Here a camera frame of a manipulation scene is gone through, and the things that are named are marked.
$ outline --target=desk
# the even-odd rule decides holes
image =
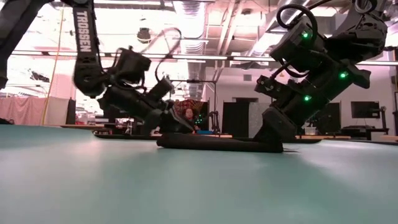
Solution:
[[[212,136],[216,138],[232,138],[230,134],[198,134],[199,136]],[[151,134],[153,137],[161,137],[162,134]]]
[[[363,142],[296,152],[159,149],[90,131],[0,125],[2,224],[396,223],[398,150]]]
[[[61,128],[75,128],[75,129],[85,129],[85,130],[103,130],[103,129],[109,129],[105,128],[105,125],[103,124],[96,124],[96,125],[88,125],[88,124],[63,124],[63,125],[57,125]]]
[[[303,135],[296,136],[296,139],[351,139],[349,136],[317,136],[317,135]]]
[[[398,142],[398,136],[383,135],[381,138]]]

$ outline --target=ceiling duct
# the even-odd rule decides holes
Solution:
[[[252,49],[247,53],[248,57],[260,57],[268,49],[269,46],[277,44],[282,34],[271,34],[270,30],[279,27],[276,21],[277,11],[281,6],[286,4],[299,4],[305,6],[309,0],[282,0],[278,2],[278,9],[268,13],[266,17],[265,28],[266,32],[260,37],[260,39],[253,45]],[[289,23],[299,13],[296,9],[286,9],[281,14],[281,19],[285,23]]]
[[[179,17],[179,28],[184,39],[181,54],[201,55],[205,43],[200,41],[205,33],[206,3],[198,1],[175,1],[174,9]],[[188,79],[200,79],[201,63],[188,62]],[[197,98],[198,85],[189,88],[190,98]]]

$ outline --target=rope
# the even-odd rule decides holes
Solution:
[[[61,36],[62,36],[63,10],[64,10],[64,8],[65,8],[65,6],[62,6],[62,9],[61,9],[60,32],[59,32],[59,35],[58,35],[57,54],[55,55],[54,68],[53,68],[53,70],[52,70],[52,76],[51,76],[51,82],[50,82],[49,92],[47,93],[47,97],[45,98],[44,112],[43,112],[43,117],[42,117],[42,125],[44,125],[45,115],[47,114],[47,108],[48,108],[48,106],[49,106],[49,98],[50,98],[51,88],[52,88],[52,85],[53,85],[53,82],[54,82],[55,69],[57,68],[58,56],[59,56],[60,49],[61,49]]]

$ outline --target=computer screen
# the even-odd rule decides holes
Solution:
[[[353,118],[380,118],[378,101],[352,101],[351,116]]]

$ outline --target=green led light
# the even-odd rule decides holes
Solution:
[[[304,101],[310,101],[311,100],[311,96],[304,96]]]
[[[347,72],[341,72],[340,74],[339,74],[339,77],[340,78],[346,78],[348,76],[348,73]]]
[[[310,34],[309,34],[309,33],[307,33],[307,32],[303,32],[301,35],[302,35],[302,37],[303,37],[304,39],[306,39],[306,38],[309,38],[309,37],[310,37]]]

